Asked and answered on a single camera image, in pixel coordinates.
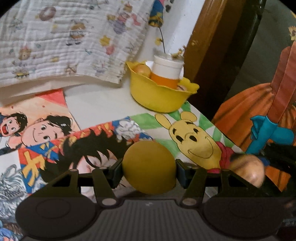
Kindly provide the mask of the yellow round fruit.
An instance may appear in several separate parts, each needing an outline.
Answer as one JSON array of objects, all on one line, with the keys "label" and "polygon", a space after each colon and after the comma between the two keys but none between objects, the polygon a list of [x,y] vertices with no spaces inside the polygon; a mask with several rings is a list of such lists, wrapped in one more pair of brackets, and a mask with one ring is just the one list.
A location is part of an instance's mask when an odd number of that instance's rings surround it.
[{"label": "yellow round fruit", "polygon": [[122,161],[128,183],[137,191],[158,195],[176,185],[176,161],[171,152],[154,141],[139,141],[131,145]]}]

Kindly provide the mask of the striped tan melon fruit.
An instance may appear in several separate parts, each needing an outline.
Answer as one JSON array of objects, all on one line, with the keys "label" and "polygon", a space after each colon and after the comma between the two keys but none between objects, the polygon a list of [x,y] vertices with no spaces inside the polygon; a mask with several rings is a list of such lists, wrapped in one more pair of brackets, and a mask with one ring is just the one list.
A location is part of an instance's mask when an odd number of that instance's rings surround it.
[{"label": "striped tan melon fruit", "polygon": [[239,154],[230,162],[228,169],[259,188],[265,180],[265,166],[262,161],[254,155]]}]

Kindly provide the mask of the Winnie the Pooh drawing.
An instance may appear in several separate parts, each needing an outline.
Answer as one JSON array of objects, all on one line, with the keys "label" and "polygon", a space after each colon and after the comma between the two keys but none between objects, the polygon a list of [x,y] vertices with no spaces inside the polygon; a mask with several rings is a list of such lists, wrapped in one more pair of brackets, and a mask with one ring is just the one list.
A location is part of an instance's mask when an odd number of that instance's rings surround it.
[{"label": "Winnie the Pooh drawing", "polygon": [[209,173],[227,169],[231,157],[242,152],[189,102],[172,113],[150,111],[131,118],[175,159],[191,167],[200,166]]}]

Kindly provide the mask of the anime cartoon poster mat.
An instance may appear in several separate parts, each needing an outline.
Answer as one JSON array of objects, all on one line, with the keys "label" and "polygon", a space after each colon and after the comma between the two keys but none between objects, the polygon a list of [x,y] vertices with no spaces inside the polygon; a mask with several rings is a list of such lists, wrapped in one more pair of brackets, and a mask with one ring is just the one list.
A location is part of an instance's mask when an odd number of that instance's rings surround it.
[{"label": "anime cartoon poster mat", "polygon": [[[55,132],[44,132],[46,139],[24,134],[36,122],[54,126]],[[69,136],[72,142],[89,134],[81,131],[70,113],[62,89],[37,94],[1,108],[1,240],[20,240],[15,210],[30,193],[45,185],[40,170],[45,162],[58,160],[58,153]]]}]

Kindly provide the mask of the yellow plastic bowl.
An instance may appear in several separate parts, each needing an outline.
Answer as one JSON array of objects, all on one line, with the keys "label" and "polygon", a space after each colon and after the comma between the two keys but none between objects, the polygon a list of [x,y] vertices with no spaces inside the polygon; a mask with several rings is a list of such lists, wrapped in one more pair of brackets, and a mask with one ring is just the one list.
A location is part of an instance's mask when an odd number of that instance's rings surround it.
[{"label": "yellow plastic bowl", "polygon": [[199,85],[192,83],[188,78],[182,78],[180,84],[185,90],[172,89],[156,84],[154,81],[134,72],[139,62],[127,61],[126,66],[130,72],[130,93],[133,99],[141,106],[160,113],[171,113],[196,94]]}]

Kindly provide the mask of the orange cartoon fabric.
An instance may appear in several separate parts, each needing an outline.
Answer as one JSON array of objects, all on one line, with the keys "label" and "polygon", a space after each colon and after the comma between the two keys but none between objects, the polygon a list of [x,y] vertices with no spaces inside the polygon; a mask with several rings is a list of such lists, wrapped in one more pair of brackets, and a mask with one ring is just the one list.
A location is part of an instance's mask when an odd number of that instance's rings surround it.
[{"label": "orange cartoon fabric", "polygon": [[295,44],[281,51],[272,82],[222,103],[212,123],[248,155],[270,144],[295,146]]}]

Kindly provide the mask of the white and orange cup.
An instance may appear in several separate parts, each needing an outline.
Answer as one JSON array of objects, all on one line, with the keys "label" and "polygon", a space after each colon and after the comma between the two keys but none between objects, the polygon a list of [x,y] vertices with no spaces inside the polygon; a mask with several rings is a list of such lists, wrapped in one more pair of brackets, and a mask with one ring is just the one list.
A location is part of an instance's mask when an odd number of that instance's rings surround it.
[{"label": "white and orange cup", "polygon": [[154,54],[150,79],[157,85],[177,89],[183,66],[183,56],[157,51]]}]

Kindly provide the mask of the yellow pear in bowl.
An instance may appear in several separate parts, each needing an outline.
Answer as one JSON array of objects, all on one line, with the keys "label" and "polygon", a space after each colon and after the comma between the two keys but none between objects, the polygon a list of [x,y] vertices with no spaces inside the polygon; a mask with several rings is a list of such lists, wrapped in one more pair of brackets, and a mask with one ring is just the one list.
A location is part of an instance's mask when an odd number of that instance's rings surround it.
[{"label": "yellow pear in bowl", "polygon": [[139,64],[137,66],[135,66],[135,68],[133,68],[133,71],[139,75],[143,75],[147,78],[150,78],[151,75],[151,69],[149,68],[149,66],[145,65],[145,64]]}]

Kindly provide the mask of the dried flower stem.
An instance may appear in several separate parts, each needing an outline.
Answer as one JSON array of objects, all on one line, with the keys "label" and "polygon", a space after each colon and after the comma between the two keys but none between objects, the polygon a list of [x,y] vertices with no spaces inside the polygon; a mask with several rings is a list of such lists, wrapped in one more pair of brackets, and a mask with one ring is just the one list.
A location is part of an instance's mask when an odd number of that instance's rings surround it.
[{"label": "dried flower stem", "polygon": [[158,27],[160,36],[156,37],[154,43],[157,47],[162,47],[161,50],[156,51],[162,57],[170,60],[184,60],[185,45],[180,45],[176,42],[176,35],[172,34],[168,39],[165,39],[165,34],[161,27]]}]

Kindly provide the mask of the right printed muslin cloth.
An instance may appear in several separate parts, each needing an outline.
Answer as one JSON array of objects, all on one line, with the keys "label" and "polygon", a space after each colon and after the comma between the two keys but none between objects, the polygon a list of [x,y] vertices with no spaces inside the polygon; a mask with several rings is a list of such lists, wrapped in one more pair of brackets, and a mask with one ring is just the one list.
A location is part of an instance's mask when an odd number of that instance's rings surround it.
[{"label": "right printed muslin cloth", "polygon": [[18,1],[1,17],[1,86],[87,76],[118,84],[153,1]]}]

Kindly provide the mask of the wooden door frame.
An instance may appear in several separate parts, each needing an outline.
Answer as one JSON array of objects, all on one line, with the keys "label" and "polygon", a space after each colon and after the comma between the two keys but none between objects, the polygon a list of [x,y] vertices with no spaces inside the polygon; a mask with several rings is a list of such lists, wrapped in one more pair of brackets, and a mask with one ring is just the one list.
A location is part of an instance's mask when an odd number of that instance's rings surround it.
[{"label": "wooden door frame", "polygon": [[224,58],[246,1],[205,1],[187,44],[184,58],[184,76],[197,82],[205,63],[216,70]]}]

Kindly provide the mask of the cartoon wall sticker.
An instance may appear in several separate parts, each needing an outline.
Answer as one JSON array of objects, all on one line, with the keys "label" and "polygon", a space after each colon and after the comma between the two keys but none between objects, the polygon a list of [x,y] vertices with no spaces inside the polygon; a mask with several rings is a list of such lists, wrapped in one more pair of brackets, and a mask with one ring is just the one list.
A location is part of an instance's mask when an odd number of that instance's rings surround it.
[{"label": "cartoon wall sticker", "polygon": [[160,28],[164,23],[164,11],[167,13],[171,10],[174,0],[155,0],[149,15],[149,25]]}]

